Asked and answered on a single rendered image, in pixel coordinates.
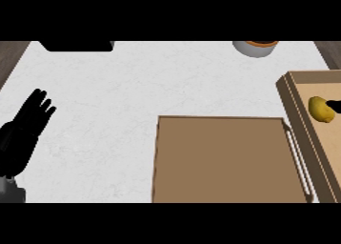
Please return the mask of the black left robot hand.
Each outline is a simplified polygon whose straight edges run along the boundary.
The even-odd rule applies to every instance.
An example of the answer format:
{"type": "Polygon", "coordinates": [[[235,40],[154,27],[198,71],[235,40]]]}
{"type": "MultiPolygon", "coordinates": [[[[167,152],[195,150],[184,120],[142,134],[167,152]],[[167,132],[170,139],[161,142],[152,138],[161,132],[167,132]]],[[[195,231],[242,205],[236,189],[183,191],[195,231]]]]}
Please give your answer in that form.
{"type": "Polygon", "coordinates": [[[28,164],[39,137],[56,108],[36,89],[18,110],[15,118],[0,127],[0,176],[15,177],[28,164]]]}

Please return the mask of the yellow lemon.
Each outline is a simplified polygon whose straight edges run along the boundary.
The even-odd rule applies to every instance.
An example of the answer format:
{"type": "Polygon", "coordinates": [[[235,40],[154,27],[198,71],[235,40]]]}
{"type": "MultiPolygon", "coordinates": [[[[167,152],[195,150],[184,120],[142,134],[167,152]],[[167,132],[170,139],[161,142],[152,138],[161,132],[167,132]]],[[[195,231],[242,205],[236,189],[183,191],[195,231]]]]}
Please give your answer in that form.
{"type": "Polygon", "coordinates": [[[329,123],[335,118],[335,110],[320,96],[313,96],[308,99],[308,112],[319,122],[329,123]]]}

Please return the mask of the tan wooden tray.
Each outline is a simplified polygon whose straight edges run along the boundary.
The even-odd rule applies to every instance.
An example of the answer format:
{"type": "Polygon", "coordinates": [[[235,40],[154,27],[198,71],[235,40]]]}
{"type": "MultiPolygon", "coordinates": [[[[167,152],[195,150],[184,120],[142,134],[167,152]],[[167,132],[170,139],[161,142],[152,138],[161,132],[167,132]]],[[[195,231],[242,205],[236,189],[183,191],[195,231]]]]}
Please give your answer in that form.
{"type": "Polygon", "coordinates": [[[311,97],[341,100],[341,70],[288,71],[276,87],[319,200],[341,203],[341,114],[324,123],[308,112],[311,97]]]}

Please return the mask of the grey pot with orange rim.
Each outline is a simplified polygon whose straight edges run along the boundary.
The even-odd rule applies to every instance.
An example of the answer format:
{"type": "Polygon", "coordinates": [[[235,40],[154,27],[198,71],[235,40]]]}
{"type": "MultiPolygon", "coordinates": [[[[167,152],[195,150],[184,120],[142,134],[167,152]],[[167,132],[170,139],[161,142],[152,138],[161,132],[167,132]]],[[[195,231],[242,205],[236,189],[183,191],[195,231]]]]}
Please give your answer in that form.
{"type": "Polygon", "coordinates": [[[277,45],[277,41],[233,41],[233,47],[246,56],[267,57],[277,45]]]}

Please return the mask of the black appliance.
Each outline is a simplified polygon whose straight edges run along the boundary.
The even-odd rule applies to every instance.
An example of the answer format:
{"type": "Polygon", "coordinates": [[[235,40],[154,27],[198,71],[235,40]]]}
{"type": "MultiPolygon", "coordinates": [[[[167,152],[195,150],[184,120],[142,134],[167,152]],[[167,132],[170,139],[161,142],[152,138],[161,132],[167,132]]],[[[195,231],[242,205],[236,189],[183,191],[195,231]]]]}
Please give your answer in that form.
{"type": "Polygon", "coordinates": [[[47,51],[112,51],[111,41],[42,41],[47,51]]]}

